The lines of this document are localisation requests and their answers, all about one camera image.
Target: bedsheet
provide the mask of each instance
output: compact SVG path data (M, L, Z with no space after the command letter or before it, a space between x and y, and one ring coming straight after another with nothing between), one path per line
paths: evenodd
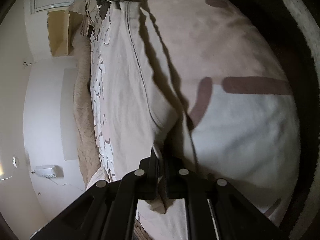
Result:
M103 77L106 73L103 60L101 59L100 46L103 39L99 32L102 32L106 26L102 26L91 36L91 82L90 92L92 98L92 109L94 118L94 133L101 165L107 171L110 182L116 180L113 166L113 148L110 141L110 133L106 119L106 105L111 102L106 101L106 95L103 93Z

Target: fuzzy throw blanket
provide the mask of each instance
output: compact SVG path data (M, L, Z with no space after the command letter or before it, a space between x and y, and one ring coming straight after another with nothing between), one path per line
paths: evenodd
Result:
M91 96L88 90L91 66L90 39L81 35L81 28L76 31L72 46L78 67L73 97L73 110L78 129L77 148L80 171L87 186L92 175L101 167L101 163L94 138Z

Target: wooden shelf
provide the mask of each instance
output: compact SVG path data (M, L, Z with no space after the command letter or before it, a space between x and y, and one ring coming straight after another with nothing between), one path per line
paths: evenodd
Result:
M71 35L83 20L83 15L66 9L48 12L48 36L53 57L70 55L73 50Z

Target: black metal bracket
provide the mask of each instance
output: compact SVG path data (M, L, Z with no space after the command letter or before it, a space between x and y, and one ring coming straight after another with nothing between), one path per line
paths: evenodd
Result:
M131 240L138 199L157 194L159 164L151 150L121 180L98 181L31 240ZM189 240L284 240L288 237L224 179L199 178L182 160L164 159L166 195L184 198Z

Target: screw head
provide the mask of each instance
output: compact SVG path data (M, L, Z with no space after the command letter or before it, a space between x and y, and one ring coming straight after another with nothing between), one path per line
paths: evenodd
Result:
M136 176L142 176L142 175L144 175L144 170L142 170L142 169L135 170L134 174Z
M180 175L188 175L189 174L189 171L187 169L180 169L179 170L179 174Z
M99 180L96 182L96 186L99 188L103 188L107 185L107 182L105 180Z
M225 179L218 179L218 180L217 180L217 184L218 184L219 186L221 186L221 187L226 186L227 183L228 183L228 182L227 182Z

